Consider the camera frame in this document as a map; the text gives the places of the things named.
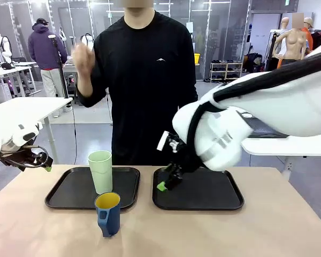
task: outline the pale green cup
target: pale green cup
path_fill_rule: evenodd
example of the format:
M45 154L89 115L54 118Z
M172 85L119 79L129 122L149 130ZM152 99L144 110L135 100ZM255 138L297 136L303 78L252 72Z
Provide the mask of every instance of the pale green cup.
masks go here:
M111 192L113 189L112 154L109 151L93 152L88 156L88 162L96 193Z

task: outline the shoe rack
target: shoe rack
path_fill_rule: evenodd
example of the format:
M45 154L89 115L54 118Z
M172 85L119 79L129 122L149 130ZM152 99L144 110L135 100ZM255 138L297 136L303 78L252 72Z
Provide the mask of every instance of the shoe rack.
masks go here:
M213 71L214 68L220 68L220 71ZM242 72L242 63L210 63L209 68L209 79L210 82L218 81L218 80L235 80L241 77ZM230 74L237 74L237 78L228 78L227 76Z

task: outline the person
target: person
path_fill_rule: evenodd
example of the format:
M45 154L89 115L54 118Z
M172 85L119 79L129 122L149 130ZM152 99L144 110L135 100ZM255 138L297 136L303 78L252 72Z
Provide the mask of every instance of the person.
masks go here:
M171 153L157 144L164 131L174 132L178 108L197 101L190 33L151 6L125 6L125 15L95 39L94 52L80 44L72 54L85 107L109 89L114 165L167 165Z
M59 74L59 64L57 63L56 49L48 38L53 35L48 29L48 22L43 18L38 18L32 26L33 32L28 38L28 51L31 58L37 62L41 69L42 80L45 93L48 97L64 97L62 82ZM62 41L56 36L58 52L62 63L67 60L67 53ZM64 111L68 112L72 107L64 107ZM59 117L59 111L53 113L55 118Z

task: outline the blue mug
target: blue mug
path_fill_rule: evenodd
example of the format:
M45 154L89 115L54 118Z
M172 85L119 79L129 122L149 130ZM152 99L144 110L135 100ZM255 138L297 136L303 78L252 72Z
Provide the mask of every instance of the blue mug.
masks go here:
M102 230L103 237L111 237L120 229L120 196L108 192L95 199L97 224Z

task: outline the yellow bin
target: yellow bin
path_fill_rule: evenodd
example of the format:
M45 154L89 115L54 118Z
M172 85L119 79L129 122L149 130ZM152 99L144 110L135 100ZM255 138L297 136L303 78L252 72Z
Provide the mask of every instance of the yellow bin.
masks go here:
M200 58L200 54L194 54L195 56L195 64L198 64L198 59Z

